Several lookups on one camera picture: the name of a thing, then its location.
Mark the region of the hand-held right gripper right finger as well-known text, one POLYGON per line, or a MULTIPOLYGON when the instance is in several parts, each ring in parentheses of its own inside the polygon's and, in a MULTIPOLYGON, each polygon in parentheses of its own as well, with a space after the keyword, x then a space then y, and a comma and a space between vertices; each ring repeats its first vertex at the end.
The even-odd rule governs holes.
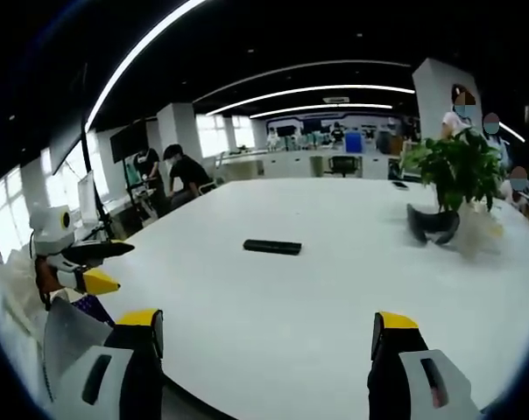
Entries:
POLYGON ((410 318, 374 316, 368 374, 370 419, 479 419, 471 384, 439 349, 428 348, 410 318))

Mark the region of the person's left hand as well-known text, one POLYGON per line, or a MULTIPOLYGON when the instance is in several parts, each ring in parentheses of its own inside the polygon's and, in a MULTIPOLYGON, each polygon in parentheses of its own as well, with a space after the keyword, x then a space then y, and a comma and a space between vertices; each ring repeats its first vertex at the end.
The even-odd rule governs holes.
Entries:
POLYGON ((47 263, 45 257, 37 256, 34 265, 36 285, 40 294, 55 292, 63 288, 58 280, 56 269, 47 263))

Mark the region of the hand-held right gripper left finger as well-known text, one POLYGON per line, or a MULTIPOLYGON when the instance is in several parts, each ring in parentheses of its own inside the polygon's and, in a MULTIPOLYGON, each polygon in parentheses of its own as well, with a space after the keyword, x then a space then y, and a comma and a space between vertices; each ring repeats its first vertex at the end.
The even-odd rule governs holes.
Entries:
POLYGON ((131 311, 113 325, 77 308, 49 312, 54 419, 160 419, 163 312, 131 311))

